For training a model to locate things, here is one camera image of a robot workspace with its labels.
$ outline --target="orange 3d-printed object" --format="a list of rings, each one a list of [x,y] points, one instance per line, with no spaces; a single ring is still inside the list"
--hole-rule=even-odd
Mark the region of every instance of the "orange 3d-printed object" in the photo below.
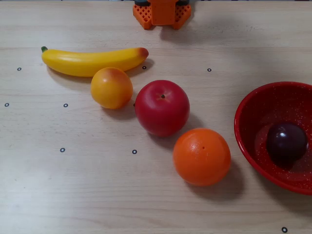
[[[152,25],[172,25],[179,29],[191,16],[189,4],[177,4],[179,0],[148,0],[147,4],[135,4],[133,15],[144,29]]]

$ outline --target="apple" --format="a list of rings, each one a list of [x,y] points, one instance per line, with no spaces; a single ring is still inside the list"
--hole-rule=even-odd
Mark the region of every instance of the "apple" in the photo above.
[[[139,123],[147,132],[167,137],[185,125],[190,114],[190,102],[177,84],[155,80],[141,89],[135,110]]]

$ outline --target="yellow banana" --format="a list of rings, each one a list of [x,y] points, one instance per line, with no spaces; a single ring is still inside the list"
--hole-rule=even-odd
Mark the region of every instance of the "yellow banana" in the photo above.
[[[127,71],[144,62],[148,57],[145,48],[129,48],[102,53],[76,53],[42,48],[43,62],[58,72],[76,76],[93,77],[105,67],[116,67]]]

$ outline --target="speckled red bowl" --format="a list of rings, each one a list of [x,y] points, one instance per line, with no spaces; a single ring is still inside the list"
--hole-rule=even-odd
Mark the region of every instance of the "speckled red bowl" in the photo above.
[[[307,134],[309,147],[290,169],[274,164],[266,150],[269,128],[292,122]],[[249,163],[265,178],[282,188],[312,195],[312,86],[297,82],[277,82],[249,93],[235,114],[237,143]]]

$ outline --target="wooden table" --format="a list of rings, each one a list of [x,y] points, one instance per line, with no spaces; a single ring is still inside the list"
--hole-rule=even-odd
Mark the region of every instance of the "wooden table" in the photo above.
[[[260,85],[312,84],[312,4],[197,2],[179,31],[144,31],[132,4],[0,2],[0,233],[310,234],[312,197],[256,173],[233,121]],[[104,111],[90,79],[47,69],[41,46],[150,56],[128,72],[129,105]],[[149,136],[133,108],[156,79],[179,84],[191,103],[187,125],[166,139]],[[176,139],[195,127],[221,133],[232,153],[229,174],[209,188],[187,185],[172,164]]]

